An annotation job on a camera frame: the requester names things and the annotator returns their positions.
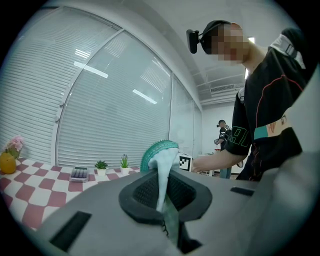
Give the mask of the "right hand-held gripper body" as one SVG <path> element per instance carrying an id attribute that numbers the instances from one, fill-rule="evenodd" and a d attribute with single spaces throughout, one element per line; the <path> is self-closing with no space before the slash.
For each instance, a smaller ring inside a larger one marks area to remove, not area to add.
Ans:
<path id="1" fill-rule="evenodd" d="M 185 153 L 179 153 L 179 169 L 191 172 L 192 171 L 192 156 L 185 154 Z"/>

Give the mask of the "small potted succulent plant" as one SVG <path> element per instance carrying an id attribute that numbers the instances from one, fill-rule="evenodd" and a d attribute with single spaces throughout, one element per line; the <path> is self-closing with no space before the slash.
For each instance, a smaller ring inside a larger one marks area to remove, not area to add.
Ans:
<path id="1" fill-rule="evenodd" d="M 105 161 L 99 160 L 94 165 L 98 176 L 105 176 L 108 164 Z"/>

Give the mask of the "person in black shirt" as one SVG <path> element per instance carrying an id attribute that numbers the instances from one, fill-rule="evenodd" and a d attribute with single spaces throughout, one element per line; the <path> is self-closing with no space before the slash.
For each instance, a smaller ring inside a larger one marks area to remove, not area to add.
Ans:
<path id="1" fill-rule="evenodd" d="M 297 28 L 284 29 L 235 97 L 225 149 L 247 156 L 239 180 L 259 181 L 302 148 L 287 118 L 315 68 L 308 43 Z"/>

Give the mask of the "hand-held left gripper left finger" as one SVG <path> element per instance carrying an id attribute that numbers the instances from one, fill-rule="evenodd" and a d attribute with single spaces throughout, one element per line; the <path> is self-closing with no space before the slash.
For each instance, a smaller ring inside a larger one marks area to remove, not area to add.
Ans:
<path id="1" fill-rule="evenodd" d="M 181 256 L 157 199 L 155 171 L 101 182 L 47 217 L 37 234 L 59 256 Z"/>

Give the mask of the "light blue pouch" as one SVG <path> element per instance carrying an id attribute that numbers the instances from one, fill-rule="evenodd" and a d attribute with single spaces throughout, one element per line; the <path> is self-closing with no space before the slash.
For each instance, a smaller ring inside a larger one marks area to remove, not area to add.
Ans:
<path id="1" fill-rule="evenodd" d="M 171 169 L 179 169 L 179 146 L 171 140 L 160 140 L 151 145 L 143 154 L 140 171 L 157 170 L 158 199 L 156 210 L 163 215 L 162 230 L 167 238 L 177 246 L 179 241 L 178 210 L 167 195 Z"/>

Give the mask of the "pink flower bundle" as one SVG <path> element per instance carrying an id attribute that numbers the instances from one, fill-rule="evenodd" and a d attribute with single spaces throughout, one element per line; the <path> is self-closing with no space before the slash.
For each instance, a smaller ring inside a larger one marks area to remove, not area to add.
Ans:
<path id="1" fill-rule="evenodd" d="M 15 159 L 18 159 L 23 146 L 24 138 L 21 135 L 16 135 L 5 144 L 3 152 L 10 154 Z"/>

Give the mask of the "person's right forearm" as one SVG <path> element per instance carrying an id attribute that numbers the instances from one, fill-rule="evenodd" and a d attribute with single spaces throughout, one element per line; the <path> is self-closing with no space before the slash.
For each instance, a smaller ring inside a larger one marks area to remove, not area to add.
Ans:
<path id="1" fill-rule="evenodd" d="M 212 155 L 205 155 L 194 159 L 192 161 L 191 171 L 193 173 L 198 173 L 202 171 L 214 171 L 231 168 L 243 161 L 246 157 L 246 155 L 232 154 L 224 149 Z"/>

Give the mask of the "small potted grass plant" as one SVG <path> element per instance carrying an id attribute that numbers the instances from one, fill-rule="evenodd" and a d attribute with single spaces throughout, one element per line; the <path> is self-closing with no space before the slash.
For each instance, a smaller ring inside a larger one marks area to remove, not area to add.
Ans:
<path id="1" fill-rule="evenodd" d="M 123 175 L 128 175 L 130 168 L 128 163 L 128 155 L 123 154 L 120 160 L 120 170 Z"/>

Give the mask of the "white window blinds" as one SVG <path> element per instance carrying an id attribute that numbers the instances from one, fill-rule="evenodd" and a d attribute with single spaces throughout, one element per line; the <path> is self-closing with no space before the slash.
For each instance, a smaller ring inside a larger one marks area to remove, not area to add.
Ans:
<path id="1" fill-rule="evenodd" d="M 156 141 L 202 152 L 202 113 L 185 79 L 126 29 L 73 7 L 42 7 L 0 68 L 0 150 L 59 167 L 139 166 Z"/>

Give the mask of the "purple-keyed calculator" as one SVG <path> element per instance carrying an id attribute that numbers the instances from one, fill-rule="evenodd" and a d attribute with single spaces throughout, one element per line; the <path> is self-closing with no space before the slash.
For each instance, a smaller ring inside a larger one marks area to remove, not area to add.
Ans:
<path id="1" fill-rule="evenodd" d="M 89 170 L 87 167 L 75 166 L 69 176 L 70 182 L 86 183 L 89 180 Z"/>

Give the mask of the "yellow fruit-shaped ornament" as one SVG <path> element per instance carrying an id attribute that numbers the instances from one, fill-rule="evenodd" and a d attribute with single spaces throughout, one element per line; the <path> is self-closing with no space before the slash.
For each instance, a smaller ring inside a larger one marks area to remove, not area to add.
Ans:
<path id="1" fill-rule="evenodd" d="M 3 152 L 0 155 L 0 170 L 4 174 L 13 174 L 16 171 L 16 167 L 16 160 L 10 153 Z"/>

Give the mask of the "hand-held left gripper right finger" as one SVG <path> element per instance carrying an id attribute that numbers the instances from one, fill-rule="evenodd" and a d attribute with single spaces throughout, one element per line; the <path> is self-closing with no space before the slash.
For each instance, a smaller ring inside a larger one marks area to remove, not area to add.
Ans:
<path id="1" fill-rule="evenodd" d="M 183 170 L 170 174 L 196 191 L 184 211 L 183 233 L 197 248 L 186 254 L 169 246 L 166 256 L 252 256 L 249 252 L 257 227 L 256 181 L 223 179 Z"/>

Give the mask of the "ceiling air vent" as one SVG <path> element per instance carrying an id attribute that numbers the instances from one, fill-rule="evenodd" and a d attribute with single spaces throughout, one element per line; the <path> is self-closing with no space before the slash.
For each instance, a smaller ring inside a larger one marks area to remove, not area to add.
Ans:
<path id="1" fill-rule="evenodd" d="M 210 89 L 211 95 L 222 94 L 227 92 L 239 91 L 245 86 L 244 83 L 221 85 Z"/>

